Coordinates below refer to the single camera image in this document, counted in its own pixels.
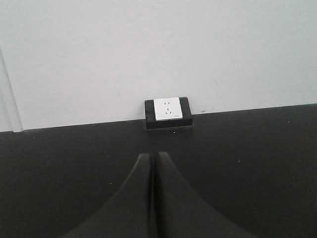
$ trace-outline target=electrical outlet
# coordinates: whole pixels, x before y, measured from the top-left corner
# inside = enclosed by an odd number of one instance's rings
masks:
[[[154,111],[157,121],[183,118],[179,98],[154,99]]]

